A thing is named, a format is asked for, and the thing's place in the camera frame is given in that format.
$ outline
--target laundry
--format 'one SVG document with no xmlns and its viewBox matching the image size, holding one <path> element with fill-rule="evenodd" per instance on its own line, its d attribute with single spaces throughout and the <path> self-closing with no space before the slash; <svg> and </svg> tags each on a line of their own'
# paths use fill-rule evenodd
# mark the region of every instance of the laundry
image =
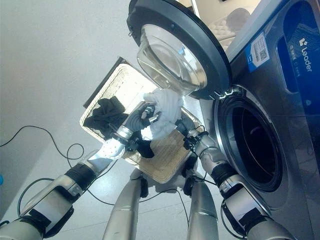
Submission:
<svg viewBox="0 0 320 240">
<path fill-rule="evenodd" d="M 156 102 L 154 114 L 160 113 L 158 120 L 141 130 L 143 140 L 158 140 L 176 129 L 176 121 L 181 119 L 182 96 L 171 89 L 156 89 L 143 96 L 147 102 Z"/>
<path fill-rule="evenodd" d="M 121 124 L 126 120 L 128 114 L 124 113 L 126 110 L 117 97 L 113 96 L 110 99 L 102 98 L 98 100 L 100 107 L 92 111 L 92 116 L 87 117 L 83 125 L 85 127 L 99 130 L 107 140 L 111 138 L 111 134 L 116 132 Z M 142 157 L 152 158 L 155 154 L 150 148 L 151 141 L 142 139 L 141 132 L 134 132 L 129 140 L 131 151 L 137 150 Z"/>
<path fill-rule="evenodd" d="M 126 120 L 128 114 L 124 113 L 125 107 L 115 96 L 110 99 L 100 99 L 98 104 L 100 107 L 92 111 L 92 116 L 87 117 L 83 125 L 99 130 L 107 140 L 110 138 L 110 134 L 114 133 Z"/>
</svg>

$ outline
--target washing machine door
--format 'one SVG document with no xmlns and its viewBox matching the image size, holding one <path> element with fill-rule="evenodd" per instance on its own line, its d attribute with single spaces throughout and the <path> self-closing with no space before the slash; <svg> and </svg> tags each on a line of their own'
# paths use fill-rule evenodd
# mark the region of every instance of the washing machine door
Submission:
<svg viewBox="0 0 320 240">
<path fill-rule="evenodd" d="M 218 40 L 175 0 L 131 0 L 127 25 L 138 63 L 160 87 L 216 99 L 230 87 L 231 67 Z"/>
</svg>

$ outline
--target leader logo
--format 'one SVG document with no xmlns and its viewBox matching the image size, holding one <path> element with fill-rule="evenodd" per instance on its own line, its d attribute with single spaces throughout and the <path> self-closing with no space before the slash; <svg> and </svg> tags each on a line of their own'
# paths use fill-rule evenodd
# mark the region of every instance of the leader logo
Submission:
<svg viewBox="0 0 320 240">
<path fill-rule="evenodd" d="M 299 44 L 300 44 L 300 47 L 302 47 L 302 55 L 303 55 L 303 60 L 304 60 L 304 64 L 305 64 L 305 68 L 308 72 L 312 72 L 312 62 L 310 61 L 309 59 L 309 56 L 308 56 L 308 42 L 306 41 L 305 38 L 302 38 L 300 41 L 299 41 Z"/>
<path fill-rule="evenodd" d="M 307 45 L 308 42 L 305 40 L 305 38 L 302 38 L 300 41 L 299 41 L 299 44 L 300 44 L 300 47 L 302 47 L 303 45 Z"/>
</svg>

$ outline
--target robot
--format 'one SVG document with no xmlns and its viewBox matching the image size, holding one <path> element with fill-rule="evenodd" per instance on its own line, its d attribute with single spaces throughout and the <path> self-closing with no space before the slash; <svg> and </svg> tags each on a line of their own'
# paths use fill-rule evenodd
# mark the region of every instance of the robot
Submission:
<svg viewBox="0 0 320 240">
<path fill-rule="evenodd" d="M 73 203 L 89 188 L 108 165 L 122 157 L 133 132 L 157 120 L 157 115 L 142 118 L 154 102 L 141 102 L 100 150 L 83 158 L 77 165 L 34 196 L 19 218 L 0 228 L 0 239 L 42 240 L 57 234 L 74 212 Z M 214 179 L 224 198 L 223 211 L 232 228 L 248 240 L 295 240 L 275 222 L 264 200 L 239 175 L 206 131 L 199 132 L 187 122 L 177 129 L 185 136 L 184 147 L 200 159 L 204 170 Z M 184 193 L 191 196 L 188 240 L 218 240 L 217 213 L 207 185 L 199 181 L 193 167 L 184 170 Z M 135 170 L 118 197 L 104 240 L 134 240 L 138 222 L 139 199 L 148 195 L 148 182 Z"/>
</svg>

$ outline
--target sticker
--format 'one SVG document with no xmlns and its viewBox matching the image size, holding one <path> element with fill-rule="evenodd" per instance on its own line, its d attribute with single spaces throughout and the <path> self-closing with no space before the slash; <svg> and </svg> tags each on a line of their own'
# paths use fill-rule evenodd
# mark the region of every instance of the sticker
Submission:
<svg viewBox="0 0 320 240">
<path fill-rule="evenodd" d="M 248 61 L 250 73 L 268 61 L 270 56 L 267 48 L 265 33 L 260 33 L 260 35 L 253 40 L 253 42 L 249 44 L 244 51 Z"/>
</svg>

